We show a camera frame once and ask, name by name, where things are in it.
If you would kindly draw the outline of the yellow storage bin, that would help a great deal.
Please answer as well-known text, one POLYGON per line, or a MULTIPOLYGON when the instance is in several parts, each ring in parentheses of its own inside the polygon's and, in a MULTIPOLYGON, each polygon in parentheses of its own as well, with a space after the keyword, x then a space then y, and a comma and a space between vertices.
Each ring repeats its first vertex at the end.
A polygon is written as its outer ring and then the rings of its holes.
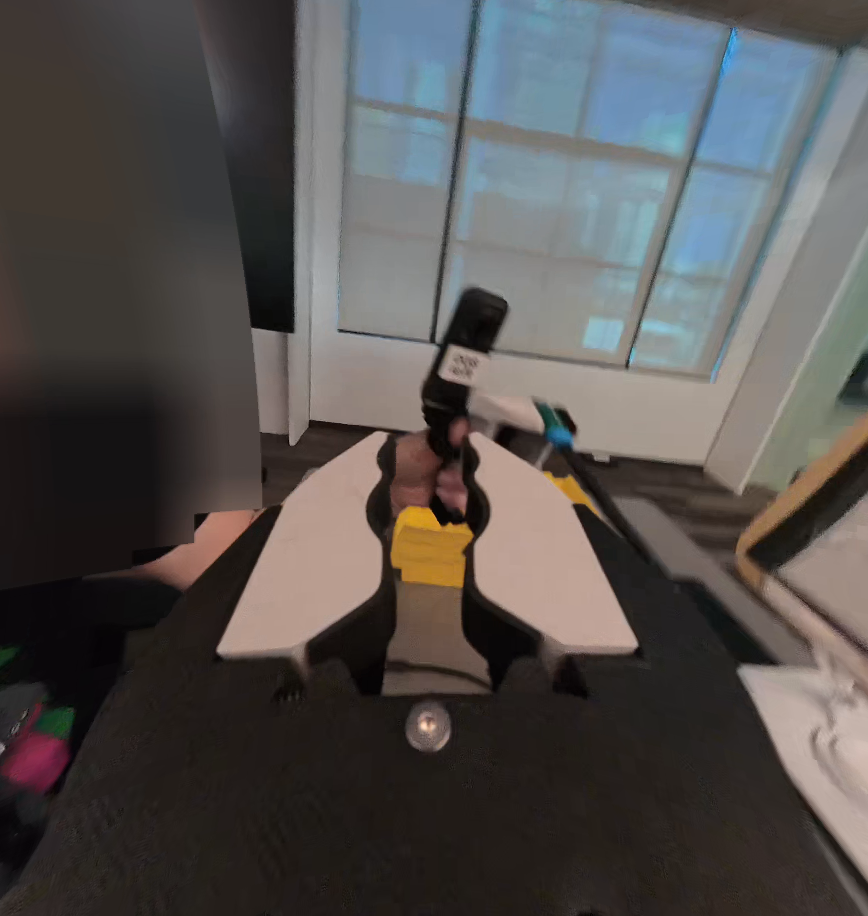
POLYGON ((474 541, 470 523, 440 524, 431 510, 410 508, 398 517, 392 560, 405 581, 458 586, 466 550, 474 547, 475 578, 493 601, 536 593, 538 583, 575 548, 577 508, 598 517, 596 507, 571 477, 558 479, 525 464, 486 464, 476 475, 490 516, 474 541))

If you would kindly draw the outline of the person's left hand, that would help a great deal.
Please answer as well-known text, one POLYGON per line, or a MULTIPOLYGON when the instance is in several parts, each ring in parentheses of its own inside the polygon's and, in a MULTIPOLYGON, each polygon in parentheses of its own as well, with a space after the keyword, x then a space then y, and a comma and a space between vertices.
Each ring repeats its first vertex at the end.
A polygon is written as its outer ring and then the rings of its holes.
POLYGON ((392 520, 409 508, 429 508, 432 498, 439 498, 451 516, 466 514, 468 493, 462 461, 446 462, 428 440, 428 428, 424 428, 406 433, 396 442, 389 490, 392 520))

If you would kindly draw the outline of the colorful printed clothing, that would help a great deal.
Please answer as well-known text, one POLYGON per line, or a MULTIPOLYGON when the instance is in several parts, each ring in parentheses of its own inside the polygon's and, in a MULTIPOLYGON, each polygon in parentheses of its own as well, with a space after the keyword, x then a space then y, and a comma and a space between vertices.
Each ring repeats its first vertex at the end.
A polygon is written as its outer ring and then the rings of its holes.
POLYGON ((0 898, 36 847, 72 761, 75 710, 28 679, 22 654, 0 647, 0 898))

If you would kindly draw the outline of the window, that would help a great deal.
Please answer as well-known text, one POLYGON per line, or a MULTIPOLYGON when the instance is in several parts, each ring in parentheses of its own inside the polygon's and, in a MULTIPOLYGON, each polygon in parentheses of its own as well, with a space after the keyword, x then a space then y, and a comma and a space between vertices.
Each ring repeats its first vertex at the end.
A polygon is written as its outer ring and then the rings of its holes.
POLYGON ((715 377, 840 52, 623 2, 348 2, 337 331, 715 377))

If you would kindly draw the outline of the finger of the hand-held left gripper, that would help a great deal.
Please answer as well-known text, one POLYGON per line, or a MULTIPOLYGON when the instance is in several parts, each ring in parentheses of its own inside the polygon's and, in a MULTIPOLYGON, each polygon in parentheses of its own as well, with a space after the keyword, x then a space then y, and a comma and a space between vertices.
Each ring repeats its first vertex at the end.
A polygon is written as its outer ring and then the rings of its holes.
POLYGON ((491 431, 503 427, 521 431, 546 429, 536 402, 529 396, 472 395, 472 419, 491 431))

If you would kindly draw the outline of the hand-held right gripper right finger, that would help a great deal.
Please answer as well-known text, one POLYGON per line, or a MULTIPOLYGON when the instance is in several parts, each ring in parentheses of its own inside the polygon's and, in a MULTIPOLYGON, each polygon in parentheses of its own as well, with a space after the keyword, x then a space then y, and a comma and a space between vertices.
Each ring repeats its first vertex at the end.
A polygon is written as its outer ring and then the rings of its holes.
POLYGON ((468 509, 482 520, 466 552, 470 609, 535 641, 543 658, 630 657, 638 640, 573 503, 539 469, 473 432, 468 509))

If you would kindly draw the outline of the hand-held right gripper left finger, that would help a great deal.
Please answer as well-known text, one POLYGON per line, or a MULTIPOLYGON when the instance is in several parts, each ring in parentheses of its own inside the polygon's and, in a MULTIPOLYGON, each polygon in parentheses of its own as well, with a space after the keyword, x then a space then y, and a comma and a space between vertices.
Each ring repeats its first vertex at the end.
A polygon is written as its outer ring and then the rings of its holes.
POLYGON ((367 509, 388 439, 371 433, 288 496, 218 643, 220 658, 308 666, 311 642, 376 593, 383 547, 367 509))

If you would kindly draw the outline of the wooden sign board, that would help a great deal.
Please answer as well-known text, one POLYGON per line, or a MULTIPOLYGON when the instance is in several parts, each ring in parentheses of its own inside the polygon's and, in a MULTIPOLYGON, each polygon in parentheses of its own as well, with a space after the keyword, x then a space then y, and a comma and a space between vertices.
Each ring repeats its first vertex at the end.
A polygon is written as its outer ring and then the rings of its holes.
POLYGON ((735 559, 741 579, 821 663, 839 668, 868 696, 868 655, 774 578, 787 562, 868 492, 868 413, 750 523, 735 559))

